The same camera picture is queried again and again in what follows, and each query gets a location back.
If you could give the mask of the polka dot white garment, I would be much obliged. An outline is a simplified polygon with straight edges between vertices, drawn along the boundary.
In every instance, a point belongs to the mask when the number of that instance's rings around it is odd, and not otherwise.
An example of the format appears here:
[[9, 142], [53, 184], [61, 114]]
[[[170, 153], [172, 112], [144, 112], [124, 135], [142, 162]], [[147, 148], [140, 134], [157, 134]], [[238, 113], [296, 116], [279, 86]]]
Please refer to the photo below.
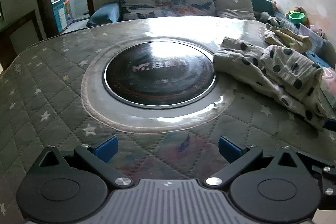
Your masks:
[[317, 129], [327, 120], [319, 98], [323, 69], [295, 50], [226, 37], [214, 54], [214, 69], [273, 98]]

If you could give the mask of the pink plastic bag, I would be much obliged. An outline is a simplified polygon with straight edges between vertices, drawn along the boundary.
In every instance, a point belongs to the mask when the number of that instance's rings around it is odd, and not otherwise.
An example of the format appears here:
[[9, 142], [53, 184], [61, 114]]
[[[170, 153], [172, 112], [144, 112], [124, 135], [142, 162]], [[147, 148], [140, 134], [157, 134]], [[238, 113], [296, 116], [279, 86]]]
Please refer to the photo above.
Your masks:
[[336, 108], [336, 75], [333, 68], [323, 68], [321, 90], [330, 106]]

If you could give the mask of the clear plastic storage box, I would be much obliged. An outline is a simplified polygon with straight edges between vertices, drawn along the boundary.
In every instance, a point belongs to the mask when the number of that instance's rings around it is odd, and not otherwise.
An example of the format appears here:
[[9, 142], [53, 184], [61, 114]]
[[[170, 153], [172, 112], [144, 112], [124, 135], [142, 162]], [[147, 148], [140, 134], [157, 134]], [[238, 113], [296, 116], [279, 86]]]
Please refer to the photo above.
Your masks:
[[311, 51], [317, 54], [322, 54], [323, 50], [325, 49], [327, 45], [327, 40], [320, 37], [318, 34], [316, 34], [314, 31], [312, 31], [310, 28], [307, 28], [303, 24], [299, 25], [299, 34], [303, 36], [308, 36], [311, 41]]

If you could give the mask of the beige folded garment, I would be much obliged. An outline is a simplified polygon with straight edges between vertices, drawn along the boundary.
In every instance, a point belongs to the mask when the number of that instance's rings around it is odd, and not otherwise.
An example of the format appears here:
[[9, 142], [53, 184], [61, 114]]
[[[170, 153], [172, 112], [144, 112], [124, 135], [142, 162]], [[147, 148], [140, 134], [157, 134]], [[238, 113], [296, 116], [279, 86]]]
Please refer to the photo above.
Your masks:
[[268, 44], [287, 47], [299, 53], [305, 53], [313, 46], [309, 36], [298, 35], [287, 28], [272, 26], [269, 23], [266, 24], [263, 38]]

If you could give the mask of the dark wooden cabinet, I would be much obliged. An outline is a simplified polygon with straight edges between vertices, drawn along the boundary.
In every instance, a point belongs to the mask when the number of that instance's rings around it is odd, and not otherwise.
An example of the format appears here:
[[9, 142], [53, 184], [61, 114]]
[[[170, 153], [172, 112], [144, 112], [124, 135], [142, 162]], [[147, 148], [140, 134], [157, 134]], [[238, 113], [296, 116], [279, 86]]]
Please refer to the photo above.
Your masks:
[[11, 23], [1, 23], [1, 67], [5, 71], [21, 52], [43, 40], [35, 10]]

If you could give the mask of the beige plain cushion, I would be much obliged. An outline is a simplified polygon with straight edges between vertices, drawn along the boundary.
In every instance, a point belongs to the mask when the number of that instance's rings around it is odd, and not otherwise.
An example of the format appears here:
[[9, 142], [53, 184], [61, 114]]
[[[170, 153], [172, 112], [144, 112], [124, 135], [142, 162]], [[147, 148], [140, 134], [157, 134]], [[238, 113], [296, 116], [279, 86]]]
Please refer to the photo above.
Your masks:
[[221, 18], [256, 20], [252, 0], [217, 0], [217, 16]]

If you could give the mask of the blue sofa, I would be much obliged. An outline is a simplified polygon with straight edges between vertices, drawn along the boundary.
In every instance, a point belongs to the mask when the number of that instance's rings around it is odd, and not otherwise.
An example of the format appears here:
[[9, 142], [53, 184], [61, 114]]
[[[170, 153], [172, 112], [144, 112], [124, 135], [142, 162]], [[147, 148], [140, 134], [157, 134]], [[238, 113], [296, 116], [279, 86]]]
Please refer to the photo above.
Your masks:
[[294, 24], [270, 0], [118, 0], [103, 4], [90, 17], [93, 27], [125, 20], [165, 16], [218, 16], [222, 18], [257, 20], [284, 27], [295, 34], [310, 37], [313, 47], [307, 53], [326, 67], [335, 67], [335, 46], [303, 24]]

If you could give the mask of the green plastic bowl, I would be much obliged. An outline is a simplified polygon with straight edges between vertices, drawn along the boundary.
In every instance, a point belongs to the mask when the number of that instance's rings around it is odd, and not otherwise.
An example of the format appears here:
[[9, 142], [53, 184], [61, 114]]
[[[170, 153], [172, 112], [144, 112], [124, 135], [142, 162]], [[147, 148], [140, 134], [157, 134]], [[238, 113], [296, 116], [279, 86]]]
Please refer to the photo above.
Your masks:
[[303, 22], [305, 21], [305, 14], [303, 12], [291, 12], [289, 15], [289, 20], [295, 24], [295, 25], [298, 25], [298, 24], [303, 24]]

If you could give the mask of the blue cardboard box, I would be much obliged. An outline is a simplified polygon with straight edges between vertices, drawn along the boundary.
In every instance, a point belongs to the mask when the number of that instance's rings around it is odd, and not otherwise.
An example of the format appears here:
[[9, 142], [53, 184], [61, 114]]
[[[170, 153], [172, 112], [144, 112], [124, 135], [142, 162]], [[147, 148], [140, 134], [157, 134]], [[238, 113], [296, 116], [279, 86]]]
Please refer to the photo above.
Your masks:
[[72, 23], [69, 0], [57, 0], [52, 2], [52, 9], [59, 32], [63, 32]]

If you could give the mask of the butterfly print cushion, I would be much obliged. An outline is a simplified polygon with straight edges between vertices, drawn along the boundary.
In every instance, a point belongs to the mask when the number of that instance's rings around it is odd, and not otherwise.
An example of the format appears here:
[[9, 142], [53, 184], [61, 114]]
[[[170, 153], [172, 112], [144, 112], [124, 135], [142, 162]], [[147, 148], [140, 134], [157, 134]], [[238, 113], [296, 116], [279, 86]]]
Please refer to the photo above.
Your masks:
[[120, 0], [123, 20], [166, 16], [215, 16], [217, 0]]

